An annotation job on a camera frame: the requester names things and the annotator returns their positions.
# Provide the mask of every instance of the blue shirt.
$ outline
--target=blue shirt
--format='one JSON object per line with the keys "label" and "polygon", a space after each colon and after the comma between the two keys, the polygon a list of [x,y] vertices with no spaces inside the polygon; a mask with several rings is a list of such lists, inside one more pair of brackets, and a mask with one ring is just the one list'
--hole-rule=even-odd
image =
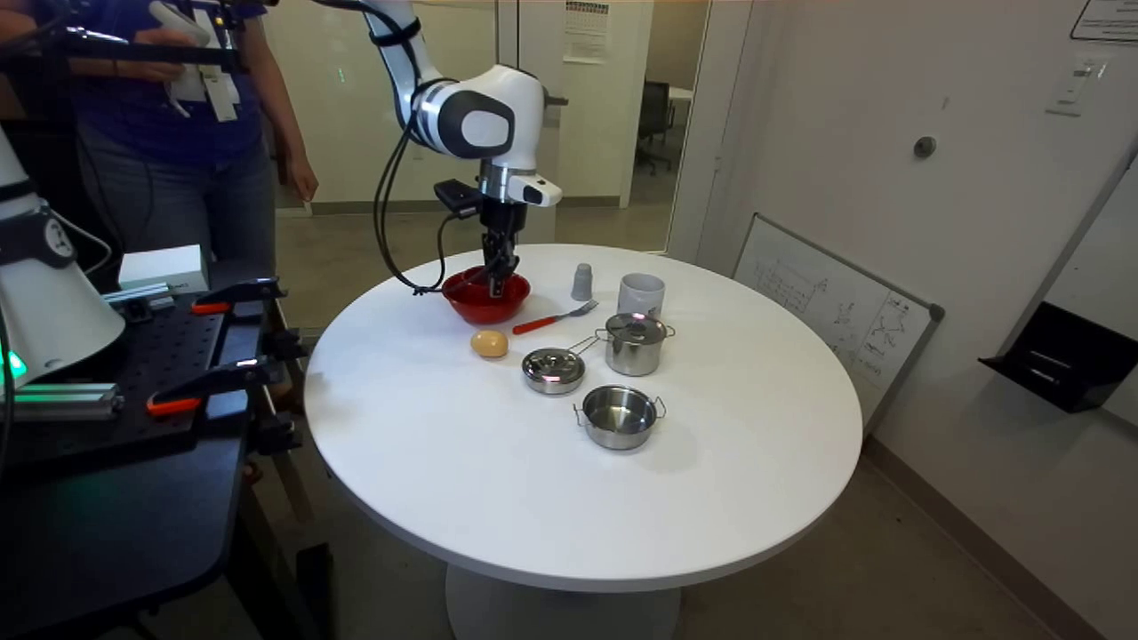
{"label": "blue shirt", "polygon": [[[134,40],[138,30],[157,30],[146,7],[151,0],[70,0],[70,24]],[[236,21],[261,14],[263,0],[240,0]],[[146,159],[210,170],[257,153],[263,142],[248,70],[231,69],[231,77],[242,95],[236,122],[216,122],[210,104],[179,104],[185,117],[165,85],[131,77],[77,77],[76,117]]]}

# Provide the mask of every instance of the person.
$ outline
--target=person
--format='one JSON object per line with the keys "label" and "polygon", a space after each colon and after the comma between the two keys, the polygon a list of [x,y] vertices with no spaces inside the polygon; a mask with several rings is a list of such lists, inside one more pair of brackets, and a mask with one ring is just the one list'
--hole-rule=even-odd
{"label": "person", "polygon": [[[196,5],[169,0],[192,18]],[[76,57],[76,135],[82,180],[119,249],[201,242],[216,266],[275,270],[275,168],[282,184],[310,203],[319,190],[305,142],[267,45],[263,0],[236,0],[231,115],[172,94],[204,83],[180,61]],[[185,30],[160,24],[151,0],[0,0],[0,40],[19,40],[68,14],[68,24],[131,40],[134,45],[204,45]]]}

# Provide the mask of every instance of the metal bowl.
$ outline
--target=metal bowl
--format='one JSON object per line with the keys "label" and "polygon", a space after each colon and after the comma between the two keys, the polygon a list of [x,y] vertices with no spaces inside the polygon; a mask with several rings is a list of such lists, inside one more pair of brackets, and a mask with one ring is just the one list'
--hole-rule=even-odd
{"label": "metal bowl", "polygon": [[585,381],[585,359],[572,350],[538,350],[524,359],[524,377],[538,394],[572,394]]}
{"label": "metal bowl", "polygon": [[646,400],[625,383],[605,383],[585,394],[576,419],[608,452],[642,449],[665,415],[660,400]]}

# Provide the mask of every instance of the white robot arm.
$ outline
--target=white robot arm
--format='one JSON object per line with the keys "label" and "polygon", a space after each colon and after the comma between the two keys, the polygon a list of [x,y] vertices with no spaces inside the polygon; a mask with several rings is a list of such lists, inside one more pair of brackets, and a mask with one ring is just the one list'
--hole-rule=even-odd
{"label": "white robot arm", "polygon": [[517,232],[525,205],[559,205],[561,190],[538,173],[544,85],[493,64],[478,77],[441,77],[421,40],[421,18],[407,0],[317,0],[362,12],[368,31],[390,74],[398,123],[412,142],[464,159],[480,159],[480,224],[489,289],[517,270]]}

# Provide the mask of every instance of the floor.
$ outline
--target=floor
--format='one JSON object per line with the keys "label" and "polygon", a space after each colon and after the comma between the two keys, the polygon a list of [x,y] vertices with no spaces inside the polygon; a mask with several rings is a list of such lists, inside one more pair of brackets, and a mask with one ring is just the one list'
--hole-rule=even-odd
{"label": "floor", "polygon": [[[670,173],[638,180],[625,211],[576,203],[559,212],[559,240],[634,249],[665,244]],[[390,217],[398,263],[434,255],[436,212]],[[474,249],[459,229],[452,249]],[[288,320],[305,339],[358,292],[385,280],[368,212],[282,219],[282,286]],[[441,605],[446,567],[355,511],[310,449],[292,456],[312,520],[286,501],[270,462],[257,496],[288,552],[326,541],[333,556],[333,624],[342,640],[449,640]],[[206,586],[146,618],[165,640],[257,635],[228,586]],[[941,533],[876,462],[848,497],[785,556],[739,577],[683,593],[678,640],[1050,640],[1053,634],[1014,600],[949,533]]]}

